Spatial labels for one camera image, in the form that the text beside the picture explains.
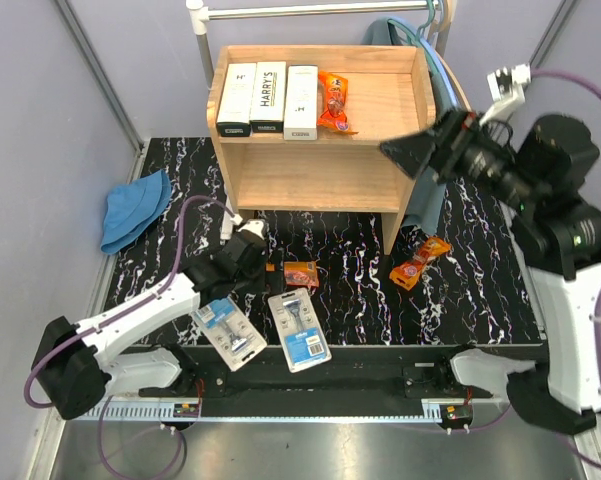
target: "orange snack package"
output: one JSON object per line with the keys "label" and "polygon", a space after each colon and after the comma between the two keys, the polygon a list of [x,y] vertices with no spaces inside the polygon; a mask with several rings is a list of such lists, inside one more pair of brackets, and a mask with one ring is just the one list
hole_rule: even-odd
{"label": "orange snack package", "polygon": [[347,116],[344,113],[344,104],[347,101],[347,85],[349,81],[329,72],[318,72],[318,81],[324,89],[324,113],[318,118],[318,126],[326,127],[347,135],[352,132]]}
{"label": "orange snack package", "polygon": [[320,285],[316,262],[284,262],[284,279],[287,285],[297,287]]}
{"label": "orange snack package", "polygon": [[432,262],[449,250],[451,250],[451,245],[447,242],[444,242],[438,237],[431,237],[424,242],[424,245],[418,249],[418,253],[416,253],[411,260],[404,262],[399,267],[391,270],[389,278],[396,285],[411,290],[415,284],[418,283],[420,274],[427,266],[427,263]]}

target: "wooden box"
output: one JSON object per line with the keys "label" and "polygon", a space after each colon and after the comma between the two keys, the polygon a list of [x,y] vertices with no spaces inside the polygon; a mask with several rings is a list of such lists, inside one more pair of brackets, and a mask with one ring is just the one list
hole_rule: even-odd
{"label": "wooden box", "polygon": [[[345,112],[359,133],[319,128],[316,141],[287,141],[282,133],[220,137],[216,117],[227,66],[259,61],[317,65],[346,77]],[[320,89],[318,102],[321,113]],[[435,113],[424,51],[416,47],[230,46],[217,62],[207,123],[229,199],[243,217],[254,210],[378,212],[388,254],[414,182],[379,152],[378,143],[426,128]]]}

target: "folded cloth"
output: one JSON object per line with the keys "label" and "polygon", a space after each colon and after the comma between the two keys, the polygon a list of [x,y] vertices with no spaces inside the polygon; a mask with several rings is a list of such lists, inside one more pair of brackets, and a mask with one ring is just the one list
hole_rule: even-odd
{"label": "folded cloth", "polygon": [[[364,45],[405,45],[412,43],[409,41],[409,38],[403,40],[398,35],[396,25],[412,32],[412,36],[416,37],[416,29],[404,20],[396,17],[381,18],[369,26],[362,39],[362,43]],[[419,39],[419,41],[421,44],[419,46],[425,48],[427,55],[435,57],[435,52],[426,40]],[[437,57],[430,58],[430,60],[429,64],[437,62]],[[453,91],[449,91],[450,83],[446,72],[442,67],[440,67],[440,70],[438,72],[430,72],[438,114],[442,114],[457,104],[455,94]],[[428,235],[437,234],[440,212],[446,192],[446,185],[438,185],[434,180],[434,173],[432,168],[427,167],[417,178],[402,223],[403,227],[417,225]]]}
{"label": "folded cloth", "polygon": [[107,196],[100,249],[112,255],[129,245],[164,212],[170,198],[171,182],[164,170],[115,187]]}

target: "blue label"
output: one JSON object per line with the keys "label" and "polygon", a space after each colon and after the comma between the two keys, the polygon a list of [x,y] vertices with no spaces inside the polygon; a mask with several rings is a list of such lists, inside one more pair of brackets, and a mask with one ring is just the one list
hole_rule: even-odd
{"label": "blue label", "polygon": [[225,321],[235,311],[236,309],[229,299],[223,298],[222,300],[214,300],[195,314],[208,328],[213,328],[219,322]]}
{"label": "blue label", "polygon": [[327,349],[324,347],[320,333],[315,327],[289,335],[284,341],[287,344],[289,356],[294,365],[322,360],[327,357]]}

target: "shelf board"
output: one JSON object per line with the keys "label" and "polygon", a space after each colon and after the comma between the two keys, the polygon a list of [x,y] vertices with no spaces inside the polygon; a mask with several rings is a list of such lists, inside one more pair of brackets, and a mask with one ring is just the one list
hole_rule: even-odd
{"label": "shelf board", "polygon": [[[408,135],[421,130],[412,76],[404,73],[337,73],[349,80],[345,112],[357,135],[342,135],[318,128],[313,144],[377,145],[387,138]],[[318,114],[323,111],[318,94]],[[298,144],[300,140],[284,140],[282,133],[255,133],[250,137],[219,137],[220,143]]]}
{"label": "shelf board", "polygon": [[389,212],[401,208],[398,168],[377,147],[245,146],[237,207]]}

